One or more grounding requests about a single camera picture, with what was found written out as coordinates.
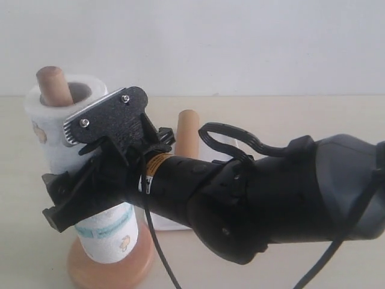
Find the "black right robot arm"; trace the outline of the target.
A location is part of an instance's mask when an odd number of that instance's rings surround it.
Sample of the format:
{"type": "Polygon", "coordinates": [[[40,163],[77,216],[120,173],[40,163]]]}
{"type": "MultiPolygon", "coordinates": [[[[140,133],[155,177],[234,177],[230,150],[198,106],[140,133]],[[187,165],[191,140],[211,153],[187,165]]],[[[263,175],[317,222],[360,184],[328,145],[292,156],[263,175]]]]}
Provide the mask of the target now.
{"type": "Polygon", "coordinates": [[[384,232],[384,144],[339,134],[291,141],[253,159],[178,157],[164,144],[104,150],[74,175],[42,179],[58,232],[128,202],[191,228],[221,258],[249,263],[269,244],[371,240],[384,232]]]}

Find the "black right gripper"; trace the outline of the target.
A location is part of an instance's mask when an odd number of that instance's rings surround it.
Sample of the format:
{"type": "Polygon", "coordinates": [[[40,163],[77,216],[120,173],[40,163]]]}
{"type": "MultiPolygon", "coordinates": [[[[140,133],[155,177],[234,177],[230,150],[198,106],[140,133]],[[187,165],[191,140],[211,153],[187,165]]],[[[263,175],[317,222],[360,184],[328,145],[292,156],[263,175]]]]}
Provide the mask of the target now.
{"type": "Polygon", "coordinates": [[[168,152],[165,143],[130,147],[124,155],[108,148],[92,157],[74,175],[46,173],[42,181],[54,205],[42,211],[49,225],[64,232],[82,220],[122,203],[143,206],[144,164],[168,152]]]}

